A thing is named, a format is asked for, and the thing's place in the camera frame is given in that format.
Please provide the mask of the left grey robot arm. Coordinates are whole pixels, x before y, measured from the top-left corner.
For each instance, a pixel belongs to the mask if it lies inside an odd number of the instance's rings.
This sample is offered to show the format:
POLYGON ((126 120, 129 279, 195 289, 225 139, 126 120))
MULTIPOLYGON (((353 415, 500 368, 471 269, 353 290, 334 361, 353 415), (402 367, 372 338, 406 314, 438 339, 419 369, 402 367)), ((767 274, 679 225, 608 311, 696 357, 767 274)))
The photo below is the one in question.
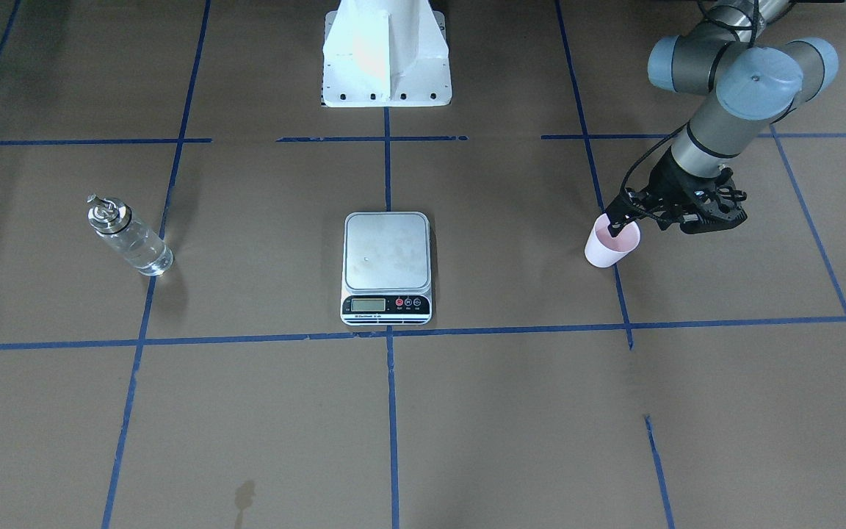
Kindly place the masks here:
POLYGON ((665 153, 645 187, 624 184, 608 205, 611 237, 645 218, 662 230, 677 224, 685 234, 731 230, 748 219, 731 161, 769 125, 818 97, 839 72, 835 47, 818 37, 759 44, 759 34, 788 6, 720 1, 703 10, 688 34, 654 45, 649 81, 703 101, 687 123, 661 140, 665 153))

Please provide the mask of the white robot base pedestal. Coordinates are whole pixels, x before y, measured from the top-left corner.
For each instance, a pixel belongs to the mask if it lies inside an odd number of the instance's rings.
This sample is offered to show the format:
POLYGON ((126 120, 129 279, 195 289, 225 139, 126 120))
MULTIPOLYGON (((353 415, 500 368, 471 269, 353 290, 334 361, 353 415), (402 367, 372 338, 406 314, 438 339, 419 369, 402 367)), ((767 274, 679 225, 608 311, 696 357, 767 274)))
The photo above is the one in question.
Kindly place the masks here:
POLYGON ((320 101, 331 108, 452 101, 446 18, 429 1, 340 1, 325 15, 320 101))

